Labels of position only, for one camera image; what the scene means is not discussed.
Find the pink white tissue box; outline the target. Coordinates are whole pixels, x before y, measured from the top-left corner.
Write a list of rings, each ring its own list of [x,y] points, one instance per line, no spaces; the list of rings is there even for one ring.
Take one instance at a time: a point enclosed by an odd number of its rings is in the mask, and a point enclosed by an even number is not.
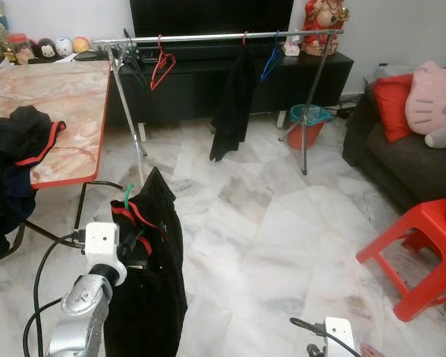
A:
[[[282,51],[285,57],[298,57],[301,52],[297,37],[288,36],[282,45]]]

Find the black garment red trim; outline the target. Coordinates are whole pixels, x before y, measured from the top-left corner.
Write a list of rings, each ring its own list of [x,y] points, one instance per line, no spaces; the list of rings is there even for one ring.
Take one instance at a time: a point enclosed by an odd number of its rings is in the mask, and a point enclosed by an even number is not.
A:
[[[149,271],[128,271],[115,286],[103,335],[107,357],[176,357],[188,309],[183,237],[175,194],[159,169],[152,169],[131,210],[111,202],[119,229],[152,229]]]
[[[66,122],[52,121],[35,106],[19,106],[9,117],[0,117],[0,255],[11,248],[6,235],[35,210],[30,171],[66,128]]]

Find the pink cat face pillow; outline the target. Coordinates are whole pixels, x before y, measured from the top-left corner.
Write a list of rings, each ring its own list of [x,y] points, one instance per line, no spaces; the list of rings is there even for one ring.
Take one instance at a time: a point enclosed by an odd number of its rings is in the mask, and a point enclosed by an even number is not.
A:
[[[446,128],[446,68],[428,61],[413,72],[404,114],[416,134]]]

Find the blue plastic hanger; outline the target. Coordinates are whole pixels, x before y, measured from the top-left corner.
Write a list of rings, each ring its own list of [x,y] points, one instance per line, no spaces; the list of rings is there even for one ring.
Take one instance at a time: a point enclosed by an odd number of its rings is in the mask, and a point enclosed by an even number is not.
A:
[[[268,76],[270,76],[271,72],[273,72],[273,70],[277,67],[277,60],[279,59],[279,55],[281,52],[279,35],[280,31],[275,31],[273,50],[271,51],[270,57],[268,58],[266,65],[264,65],[263,71],[261,71],[260,74],[259,81],[261,83],[265,82],[268,79]]]

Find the dark grey fabric sofa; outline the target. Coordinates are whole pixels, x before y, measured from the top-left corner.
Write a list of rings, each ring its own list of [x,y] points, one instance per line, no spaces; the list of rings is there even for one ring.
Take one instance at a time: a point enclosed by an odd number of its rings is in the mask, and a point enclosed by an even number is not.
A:
[[[372,83],[346,120],[342,156],[383,191],[400,213],[419,203],[446,199],[446,149],[434,149],[413,132],[390,142]]]

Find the black printed polo shirt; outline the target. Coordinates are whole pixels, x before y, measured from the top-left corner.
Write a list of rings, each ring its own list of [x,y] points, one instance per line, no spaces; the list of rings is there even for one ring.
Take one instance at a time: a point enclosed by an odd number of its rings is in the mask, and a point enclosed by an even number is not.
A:
[[[228,152],[236,152],[244,142],[257,82],[253,55],[249,48],[240,48],[226,84],[223,85],[219,107],[210,122],[214,128],[211,161],[219,162]]]

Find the large black television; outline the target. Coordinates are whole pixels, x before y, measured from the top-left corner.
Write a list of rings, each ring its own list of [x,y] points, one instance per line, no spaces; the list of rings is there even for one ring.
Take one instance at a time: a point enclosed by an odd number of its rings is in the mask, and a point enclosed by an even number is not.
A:
[[[288,30],[294,0],[130,0],[135,34],[189,36]]]

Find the black TV cabinet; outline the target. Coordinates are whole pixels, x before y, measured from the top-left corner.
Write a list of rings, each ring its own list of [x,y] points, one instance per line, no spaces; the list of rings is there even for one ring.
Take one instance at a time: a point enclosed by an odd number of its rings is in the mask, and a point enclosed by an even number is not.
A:
[[[176,122],[210,117],[219,108],[224,85],[240,45],[165,45],[175,55],[176,62],[161,84],[149,88],[156,64],[158,48],[145,44],[141,48],[143,65],[135,69],[124,65],[119,78],[132,116],[137,123]],[[327,57],[318,86],[313,86],[320,58],[308,54],[298,57],[277,55],[265,80],[257,80],[251,99],[250,112],[278,112],[307,98],[318,106],[333,106],[339,102],[346,81],[355,64],[342,52]]]

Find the orange bin teal liner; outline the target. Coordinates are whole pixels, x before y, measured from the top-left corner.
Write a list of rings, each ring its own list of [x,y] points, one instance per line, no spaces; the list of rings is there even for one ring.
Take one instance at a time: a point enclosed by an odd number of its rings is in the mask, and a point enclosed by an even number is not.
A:
[[[325,123],[332,122],[335,112],[322,106],[298,104],[290,108],[292,128],[288,131],[288,145],[301,150],[302,144],[311,149]]]

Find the white blue plush toy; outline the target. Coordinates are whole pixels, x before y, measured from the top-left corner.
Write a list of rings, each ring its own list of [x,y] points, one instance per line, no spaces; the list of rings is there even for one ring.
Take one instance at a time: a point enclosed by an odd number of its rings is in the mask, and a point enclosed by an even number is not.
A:
[[[73,43],[71,43],[71,39],[68,37],[57,38],[54,42],[54,47],[59,57],[69,57],[69,55],[74,53]]]

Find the yellow red plush toy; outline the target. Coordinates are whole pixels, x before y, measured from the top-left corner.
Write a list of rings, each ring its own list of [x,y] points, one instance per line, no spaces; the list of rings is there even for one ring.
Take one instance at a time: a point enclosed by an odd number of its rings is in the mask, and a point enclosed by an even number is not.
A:
[[[91,42],[86,37],[77,36],[71,40],[71,47],[74,54],[80,54],[80,52],[91,50]]]

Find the green plastic hanger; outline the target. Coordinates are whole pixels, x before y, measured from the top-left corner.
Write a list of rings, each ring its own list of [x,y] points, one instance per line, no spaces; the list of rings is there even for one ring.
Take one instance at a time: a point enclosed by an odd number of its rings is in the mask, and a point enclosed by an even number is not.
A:
[[[124,197],[123,197],[123,206],[125,210],[131,210],[131,199],[132,193],[134,193],[135,183],[128,184],[128,187],[125,189]]]

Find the silver clothes rack bar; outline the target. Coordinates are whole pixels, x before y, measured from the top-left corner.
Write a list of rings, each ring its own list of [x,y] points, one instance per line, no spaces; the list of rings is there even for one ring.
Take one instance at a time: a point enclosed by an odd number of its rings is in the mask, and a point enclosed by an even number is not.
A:
[[[329,28],[328,30],[299,30],[299,31],[280,31],[279,37],[288,36],[318,36],[318,35],[339,35],[344,33],[342,28]],[[193,42],[193,41],[216,41],[236,39],[242,41],[243,33],[223,33],[223,34],[206,34],[206,35],[161,35],[162,43],[175,42]],[[249,33],[249,39],[274,37],[275,33]],[[135,43],[156,43],[156,36],[149,37],[122,37],[114,39],[117,43],[127,43],[133,41]]]

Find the red robed figurine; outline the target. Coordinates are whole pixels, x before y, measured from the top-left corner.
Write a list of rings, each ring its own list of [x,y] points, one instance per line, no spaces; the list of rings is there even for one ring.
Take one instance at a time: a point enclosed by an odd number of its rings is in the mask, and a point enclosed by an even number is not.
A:
[[[351,15],[349,9],[344,6],[344,0],[308,0],[305,5],[303,30],[342,30],[349,17]],[[332,57],[338,48],[337,35],[305,35],[301,48],[311,57],[321,57],[326,42],[329,42],[326,54]]]

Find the clear jar red lid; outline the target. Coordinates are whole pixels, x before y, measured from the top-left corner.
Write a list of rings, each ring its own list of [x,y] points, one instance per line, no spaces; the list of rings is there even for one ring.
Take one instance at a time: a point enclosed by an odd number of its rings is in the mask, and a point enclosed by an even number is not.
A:
[[[30,47],[30,40],[23,33],[12,33],[8,37],[16,64],[28,65],[30,60],[35,58],[35,54]]]

